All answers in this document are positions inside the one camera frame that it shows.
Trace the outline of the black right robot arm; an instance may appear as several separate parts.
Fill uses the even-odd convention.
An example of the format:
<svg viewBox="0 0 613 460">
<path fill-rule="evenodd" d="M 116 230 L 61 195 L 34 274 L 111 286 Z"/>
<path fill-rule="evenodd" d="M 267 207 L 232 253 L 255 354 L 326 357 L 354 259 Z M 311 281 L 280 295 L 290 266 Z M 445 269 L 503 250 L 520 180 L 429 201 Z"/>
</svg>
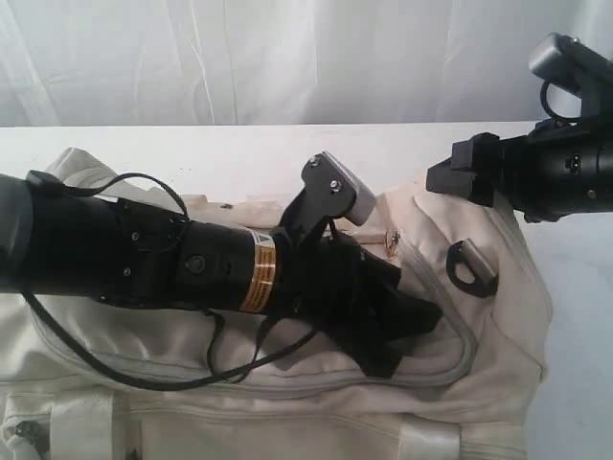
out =
<svg viewBox="0 0 613 460">
<path fill-rule="evenodd" d="M 476 134 L 428 169 L 425 188 L 487 207 L 503 196 L 529 223 L 610 213 L 612 122 L 546 120 L 526 135 Z"/>
</svg>

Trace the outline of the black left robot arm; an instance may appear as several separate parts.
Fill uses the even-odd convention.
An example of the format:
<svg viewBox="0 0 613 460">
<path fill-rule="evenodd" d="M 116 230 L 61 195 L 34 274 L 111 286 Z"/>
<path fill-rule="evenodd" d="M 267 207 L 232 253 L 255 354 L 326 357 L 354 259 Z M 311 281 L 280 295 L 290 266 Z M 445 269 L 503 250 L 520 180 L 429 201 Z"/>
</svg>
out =
<svg viewBox="0 0 613 460">
<path fill-rule="evenodd" d="M 399 289 L 400 270 L 340 233 L 355 191 L 319 198 L 312 184 L 268 235 L 192 220 L 120 198 L 69 187 L 45 172 L 1 179 L 1 289 L 34 313 L 87 364 L 133 387 L 149 382 L 110 369 L 87 352 L 39 302 L 83 296 L 128 309 L 259 314 L 263 343 L 285 319 L 308 323 L 368 377 L 391 377 L 395 342 L 431 332 L 440 308 Z"/>
</svg>

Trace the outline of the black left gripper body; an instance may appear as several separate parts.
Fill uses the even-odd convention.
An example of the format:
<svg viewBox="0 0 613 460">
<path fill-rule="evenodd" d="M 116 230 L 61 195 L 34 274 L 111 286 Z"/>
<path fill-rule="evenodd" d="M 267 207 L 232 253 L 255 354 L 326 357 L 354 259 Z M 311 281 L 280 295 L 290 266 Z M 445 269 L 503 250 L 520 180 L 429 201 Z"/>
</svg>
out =
<svg viewBox="0 0 613 460">
<path fill-rule="evenodd" d="M 400 269 L 339 233 L 296 249 L 273 234 L 277 274 L 267 312 L 332 327 L 387 325 L 402 315 Z"/>
</svg>

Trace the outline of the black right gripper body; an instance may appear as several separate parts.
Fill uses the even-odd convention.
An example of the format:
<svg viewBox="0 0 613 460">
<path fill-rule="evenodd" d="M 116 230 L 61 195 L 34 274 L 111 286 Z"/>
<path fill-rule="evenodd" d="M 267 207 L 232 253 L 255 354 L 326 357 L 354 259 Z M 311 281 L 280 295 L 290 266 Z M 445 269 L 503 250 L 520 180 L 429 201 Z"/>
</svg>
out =
<svg viewBox="0 0 613 460">
<path fill-rule="evenodd" d="M 566 180 L 573 164 L 574 126 L 543 121 L 505 141 L 498 190 L 527 222 L 558 221 L 575 213 Z"/>
</svg>

